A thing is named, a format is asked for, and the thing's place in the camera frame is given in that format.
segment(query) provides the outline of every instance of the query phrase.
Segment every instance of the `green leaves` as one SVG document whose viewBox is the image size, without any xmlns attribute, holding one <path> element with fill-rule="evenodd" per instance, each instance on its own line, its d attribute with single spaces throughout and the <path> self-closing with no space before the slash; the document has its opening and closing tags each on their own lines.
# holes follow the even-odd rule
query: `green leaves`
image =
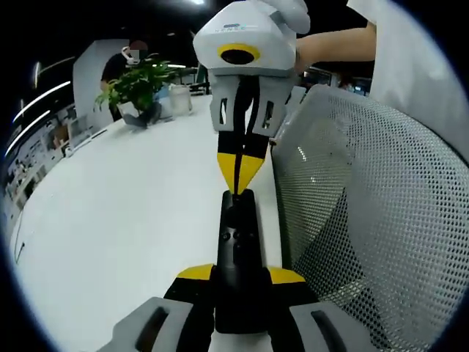
<svg viewBox="0 0 469 352">
<path fill-rule="evenodd" d="M 108 83 L 106 90 L 96 97 L 95 104 L 101 109 L 106 100 L 110 106 L 131 101 L 137 110 L 146 111 L 153 103 L 153 95 L 175 74 L 168 63 L 148 59 L 129 67 L 120 78 Z"/>
</svg>

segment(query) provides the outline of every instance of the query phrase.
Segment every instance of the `black lens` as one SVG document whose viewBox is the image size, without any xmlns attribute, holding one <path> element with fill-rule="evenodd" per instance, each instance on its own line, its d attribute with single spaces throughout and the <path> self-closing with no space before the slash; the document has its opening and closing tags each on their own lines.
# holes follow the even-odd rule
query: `black lens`
<svg viewBox="0 0 469 352">
<path fill-rule="evenodd" d="M 221 58 L 233 65 L 246 65 L 254 61 L 254 55 L 244 50 L 227 50 L 221 54 Z"/>
</svg>

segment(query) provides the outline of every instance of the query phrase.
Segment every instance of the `yellow ring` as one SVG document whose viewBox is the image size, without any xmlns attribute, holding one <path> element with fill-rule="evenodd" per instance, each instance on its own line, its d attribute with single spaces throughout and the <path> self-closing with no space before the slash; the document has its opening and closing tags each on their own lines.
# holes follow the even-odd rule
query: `yellow ring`
<svg viewBox="0 0 469 352">
<path fill-rule="evenodd" d="M 254 61 L 258 60 L 258 58 L 261 57 L 261 54 L 259 50 L 257 50 L 256 47 L 250 46 L 247 44 L 242 44 L 242 43 L 231 43 L 231 44 L 222 45 L 221 47 L 218 48 L 217 52 L 218 52 L 218 55 L 221 56 L 222 53 L 228 50 L 247 51 L 254 57 Z"/>
</svg>

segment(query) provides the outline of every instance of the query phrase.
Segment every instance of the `dark ceiling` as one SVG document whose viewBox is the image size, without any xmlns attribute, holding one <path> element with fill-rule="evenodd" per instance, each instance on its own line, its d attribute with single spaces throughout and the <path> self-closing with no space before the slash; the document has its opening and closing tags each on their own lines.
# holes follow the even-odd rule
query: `dark ceiling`
<svg viewBox="0 0 469 352">
<path fill-rule="evenodd" d="M 72 78 L 73 61 L 56 65 L 40 75 L 38 87 L 32 88 L 36 62 L 42 68 L 69 57 L 79 57 L 90 43 L 103 38 L 142 38 L 150 50 L 162 59 L 184 65 L 196 65 L 191 32 L 197 32 L 230 0 L 84 0 L 84 1 L 14 1 L 10 13 L 17 16 L 18 28 L 9 33 L 8 51 L 15 53 L 9 66 L 11 99 L 1 118 L 2 137 L 12 129 L 12 118 L 38 95 Z M 311 16 L 310 33 L 329 32 L 365 26 L 366 21 L 346 7 L 347 0 L 306 0 Z M 372 74 L 372 64 L 322 64 L 322 68 L 354 76 Z M 73 102 L 72 85 L 53 93 L 29 109 L 23 124 L 50 109 L 53 113 Z"/>
</svg>

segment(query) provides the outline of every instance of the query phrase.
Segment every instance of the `black shirt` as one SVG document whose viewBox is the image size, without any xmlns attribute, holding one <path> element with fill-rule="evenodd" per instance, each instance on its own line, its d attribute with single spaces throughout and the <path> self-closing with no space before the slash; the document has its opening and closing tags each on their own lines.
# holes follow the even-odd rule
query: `black shirt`
<svg viewBox="0 0 469 352">
<path fill-rule="evenodd" d="M 125 72 L 127 59 L 121 53 L 113 55 L 103 70 L 101 81 L 109 82 L 111 79 L 119 78 Z"/>
</svg>

